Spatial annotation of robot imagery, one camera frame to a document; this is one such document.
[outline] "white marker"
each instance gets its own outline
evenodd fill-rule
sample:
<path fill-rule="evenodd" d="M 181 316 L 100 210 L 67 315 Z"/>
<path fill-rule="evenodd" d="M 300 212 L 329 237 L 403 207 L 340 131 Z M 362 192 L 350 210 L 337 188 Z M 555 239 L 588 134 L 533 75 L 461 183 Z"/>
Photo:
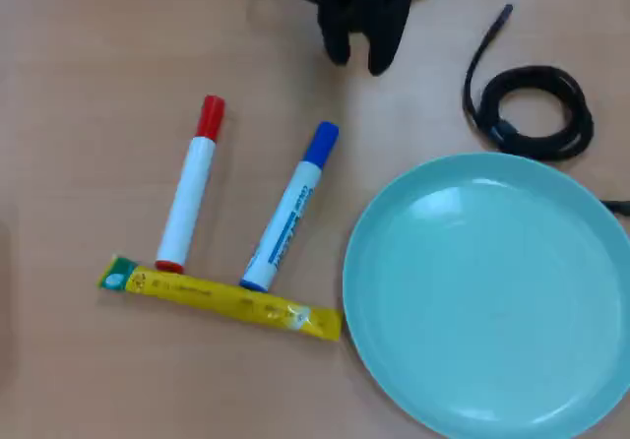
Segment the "white marker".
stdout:
<path fill-rule="evenodd" d="M 225 102 L 220 97 L 206 96 L 204 99 L 197 134 L 188 148 L 173 206 L 170 208 L 161 245 L 157 251 L 158 270 L 176 274 L 184 272 L 224 110 Z"/>
<path fill-rule="evenodd" d="M 241 286 L 263 292 L 271 286 L 295 226 L 304 214 L 338 136 L 339 128 L 330 122 L 322 122 L 317 128 L 247 266 Z"/>

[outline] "black cable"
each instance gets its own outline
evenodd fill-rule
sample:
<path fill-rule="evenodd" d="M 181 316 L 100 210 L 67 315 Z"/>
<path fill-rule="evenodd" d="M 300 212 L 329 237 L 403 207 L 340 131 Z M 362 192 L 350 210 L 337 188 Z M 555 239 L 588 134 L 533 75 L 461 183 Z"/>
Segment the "black cable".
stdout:
<path fill-rule="evenodd" d="M 534 160 L 561 161 L 581 154 L 593 139 L 593 116 L 576 80 L 559 68 L 529 66 L 515 68 L 494 77 L 481 95 L 475 108 L 471 94 L 474 71 L 483 53 L 507 23 L 514 7 L 508 4 L 492 24 L 474 53 L 464 81 L 464 113 L 479 132 L 505 154 Z M 501 100 L 521 89 L 535 89 L 556 96 L 569 111 L 570 118 L 563 129 L 547 137 L 528 137 L 519 133 L 499 113 Z M 613 213 L 630 216 L 630 201 L 602 201 Z"/>

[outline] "blue marker cap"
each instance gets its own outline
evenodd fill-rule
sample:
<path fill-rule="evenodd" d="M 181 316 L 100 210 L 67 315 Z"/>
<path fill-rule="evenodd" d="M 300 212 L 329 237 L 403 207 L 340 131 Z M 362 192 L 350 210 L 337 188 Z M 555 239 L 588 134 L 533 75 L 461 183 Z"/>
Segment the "blue marker cap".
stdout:
<path fill-rule="evenodd" d="M 320 168 L 324 168 L 324 164 L 335 146 L 335 142 L 339 136 L 339 127 L 331 122 L 322 122 L 308 146 L 303 161 L 315 163 Z"/>

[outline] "plastic plate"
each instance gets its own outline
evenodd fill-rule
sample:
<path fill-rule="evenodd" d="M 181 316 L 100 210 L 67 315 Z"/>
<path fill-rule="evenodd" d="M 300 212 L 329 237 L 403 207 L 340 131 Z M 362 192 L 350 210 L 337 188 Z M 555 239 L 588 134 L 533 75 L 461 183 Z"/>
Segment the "plastic plate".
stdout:
<path fill-rule="evenodd" d="M 440 158 L 387 186 L 346 253 L 361 359 L 408 414 L 452 438 L 568 438 L 630 380 L 630 243 L 546 165 Z"/>

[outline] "yellow tube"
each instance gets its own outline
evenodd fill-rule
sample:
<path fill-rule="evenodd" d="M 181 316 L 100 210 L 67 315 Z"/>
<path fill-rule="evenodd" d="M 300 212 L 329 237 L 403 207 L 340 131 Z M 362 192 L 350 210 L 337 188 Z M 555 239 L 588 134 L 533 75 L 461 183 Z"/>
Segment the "yellow tube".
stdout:
<path fill-rule="evenodd" d="M 124 257 L 113 258 L 98 285 L 155 296 L 247 323 L 297 331 L 327 341 L 338 341 L 342 329 L 342 315 L 334 309 L 304 306 L 240 286 L 158 272 Z"/>

